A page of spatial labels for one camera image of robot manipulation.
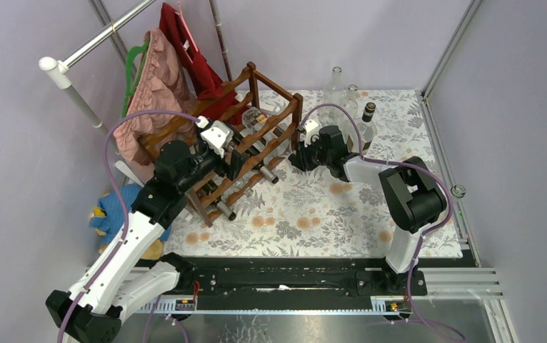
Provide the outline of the green wine bottle silver neck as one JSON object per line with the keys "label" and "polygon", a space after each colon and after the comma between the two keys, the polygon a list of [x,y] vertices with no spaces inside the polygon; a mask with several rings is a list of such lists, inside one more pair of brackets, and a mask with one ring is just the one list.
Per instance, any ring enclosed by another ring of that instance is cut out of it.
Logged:
{"label": "green wine bottle silver neck", "polygon": [[[254,144],[253,146],[249,147],[245,151],[245,153],[249,154],[250,157],[253,157],[253,156],[259,155],[261,153],[261,151],[258,149],[258,145]],[[278,176],[275,175],[274,172],[267,167],[267,162],[266,162],[265,159],[261,160],[252,169],[255,170],[255,171],[260,172],[261,175],[264,176],[264,178],[267,179],[272,184],[276,184],[279,181]]]}

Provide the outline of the green wine bottle brown label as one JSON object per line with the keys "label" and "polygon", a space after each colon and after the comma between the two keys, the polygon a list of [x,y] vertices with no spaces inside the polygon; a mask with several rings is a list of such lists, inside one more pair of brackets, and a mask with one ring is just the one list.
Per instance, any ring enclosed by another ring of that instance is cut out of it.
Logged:
{"label": "green wine bottle brown label", "polygon": [[[217,189],[218,185],[214,181],[208,181],[204,186],[208,195],[212,195]],[[213,200],[212,204],[221,211],[221,213],[229,220],[233,221],[237,215],[236,213],[226,204],[226,202],[221,198],[217,197]]]}

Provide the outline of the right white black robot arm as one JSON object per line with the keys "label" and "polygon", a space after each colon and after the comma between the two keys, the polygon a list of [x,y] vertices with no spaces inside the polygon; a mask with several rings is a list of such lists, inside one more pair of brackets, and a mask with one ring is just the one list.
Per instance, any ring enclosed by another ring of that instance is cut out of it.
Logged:
{"label": "right white black robot arm", "polygon": [[343,182],[382,190],[396,228],[386,253],[388,269],[381,273],[380,283],[387,293],[400,293],[408,286],[407,274],[418,264],[424,233],[448,211],[438,179],[418,157],[403,162],[374,161],[350,151],[337,126],[320,127],[309,120],[300,132],[304,138],[289,157],[297,169],[305,172],[324,166]]}

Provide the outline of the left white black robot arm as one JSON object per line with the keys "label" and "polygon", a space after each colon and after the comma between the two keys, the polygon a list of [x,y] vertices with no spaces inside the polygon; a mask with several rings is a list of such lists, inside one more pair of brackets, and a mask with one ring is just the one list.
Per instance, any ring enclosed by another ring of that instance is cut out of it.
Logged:
{"label": "left white black robot arm", "polygon": [[124,222],[113,242],[69,290],[54,290],[47,309],[59,327],[57,340],[112,342],[122,324],[137,310],[169,290],[188,291],[188,264],[168,254],[147,272],[125,279],[150,247],[173,223],[187,203],[185,193],[214,172],[233,181],[249,155],[200,139],[194,153],[184,141],[165,143],[155,161],[154,176],[131,206],[123,204]]}

